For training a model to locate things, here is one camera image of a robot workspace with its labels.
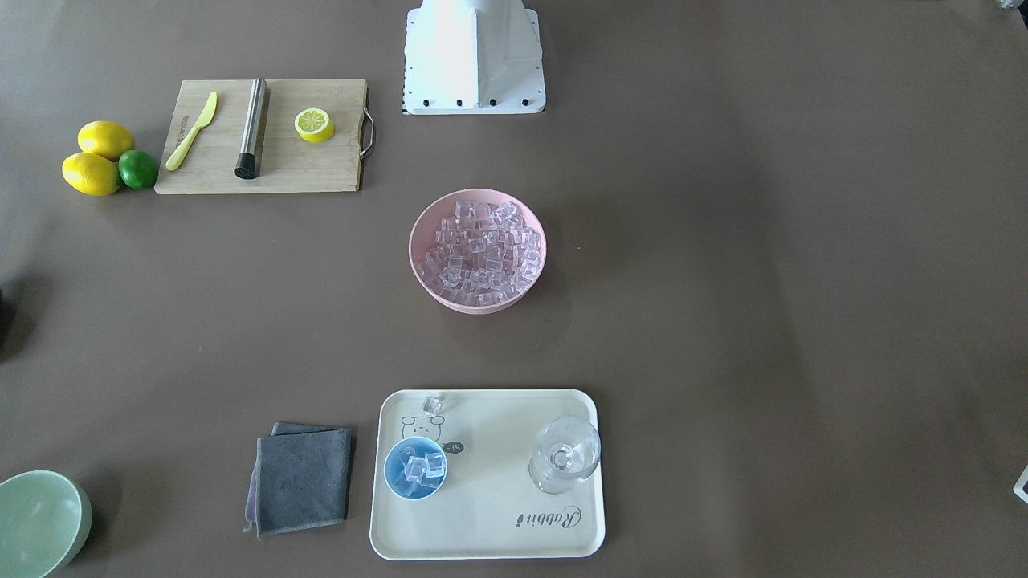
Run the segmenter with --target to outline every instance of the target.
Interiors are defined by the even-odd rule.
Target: wine glass
[[[599,433],[588,421],[563,416],[536,435],[528,460],[533,483],[546,494],[562,494],[588,479],[599,464]]]

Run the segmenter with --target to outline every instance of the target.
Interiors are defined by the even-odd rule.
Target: stainless steel muddler
[[[235,161],[235,176],[241,179],[256,179],[260,175],[257,146],[264,133],[264,113],[267,109],[267,82],[254,78],[250,86],[250,106],[247,108],[247,123],[243,128],[243,143],[240,157]]]

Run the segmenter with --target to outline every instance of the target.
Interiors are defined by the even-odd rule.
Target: yellow lemon
[[[301,110],[293,121],[296,133],[309,143],[323,143],[335,134],[335,124],[328,113],[320,108]]]
[[[93,152],[76,152],[61,165],[61,174],[76,190],[106,196],[121,187],[118,166]]]
[[[117,160],[121,153],[134,146],[132,133],[117,122],[94,120],[78,132],[78,148]]]

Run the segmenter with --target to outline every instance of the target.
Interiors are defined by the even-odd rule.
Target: green lime
[[[118,157],[118,174],[130,188],[150,188],[157,182],[157,161],[142,150],[126,150]]]

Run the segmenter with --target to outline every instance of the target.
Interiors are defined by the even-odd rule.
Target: bowl of ice cubes
[[[386,456],[382,475],[393,494],[404,500],[424,500],[446,479],[446,454],[427,437],[401,439]]]
[[[517,198],[468,188],[429,205],[410,231],[409,251],[414,277],[437,301],[484,315],[513,305],[536,284],[546,234]]]

